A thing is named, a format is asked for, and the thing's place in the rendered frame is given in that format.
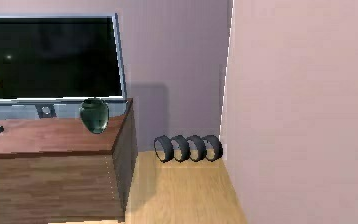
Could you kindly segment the dark green vase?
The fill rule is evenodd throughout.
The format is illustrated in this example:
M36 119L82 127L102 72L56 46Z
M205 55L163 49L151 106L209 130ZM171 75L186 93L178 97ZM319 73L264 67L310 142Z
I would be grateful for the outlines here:
M79 115L84 126L93 134L101 134L107 128L109 108L100 98L85 99L80 106Z

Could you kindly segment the black television set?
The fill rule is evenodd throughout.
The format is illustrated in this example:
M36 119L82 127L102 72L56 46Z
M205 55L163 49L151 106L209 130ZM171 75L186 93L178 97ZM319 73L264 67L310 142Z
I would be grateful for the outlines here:
M0 15L0 120L77 118L88 98L126 109L116 13Z

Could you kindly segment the brown wooden chest of drawers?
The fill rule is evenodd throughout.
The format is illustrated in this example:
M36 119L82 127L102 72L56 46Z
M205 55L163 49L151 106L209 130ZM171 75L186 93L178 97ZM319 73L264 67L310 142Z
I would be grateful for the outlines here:
M101 134L78 118L0 120L0 224L123 221L137 156L125 106Z

